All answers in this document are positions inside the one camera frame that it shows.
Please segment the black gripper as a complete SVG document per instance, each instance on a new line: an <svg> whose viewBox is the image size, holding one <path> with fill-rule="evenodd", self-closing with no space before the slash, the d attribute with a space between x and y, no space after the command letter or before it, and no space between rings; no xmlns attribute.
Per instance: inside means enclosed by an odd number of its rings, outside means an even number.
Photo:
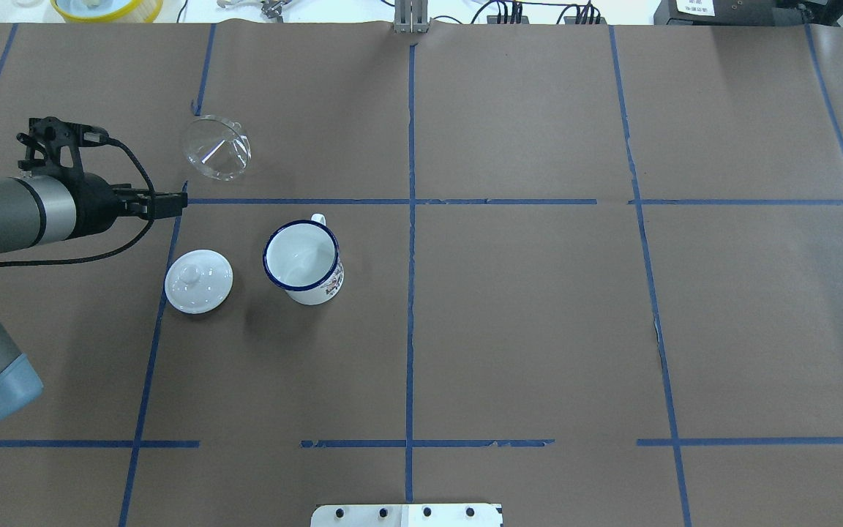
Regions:
<svg viewBox="0 0 843 527"><path fill-rule="evenodd" d="M141 220L164 220L180 217L187 208L187 193L151 193L131 187L113 187L102 177L84 173L70 183L76 211L75 227L70 236L96 236L104 233L127 213Z"/></svg>

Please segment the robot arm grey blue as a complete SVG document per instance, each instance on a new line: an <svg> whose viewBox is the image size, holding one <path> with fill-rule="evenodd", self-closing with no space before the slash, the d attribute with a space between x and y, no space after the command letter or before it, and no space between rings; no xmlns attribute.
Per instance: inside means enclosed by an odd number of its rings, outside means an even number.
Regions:
<svg viewBox="0 0 843 527"><path fill-rule="evenodd" d="M120 217L146 221L181 216L188 196L108 184L85 173L80 186L55 176L0 180L0 255L104 233ZM43 383L0 323L0 421L40 396Z"/></svg>

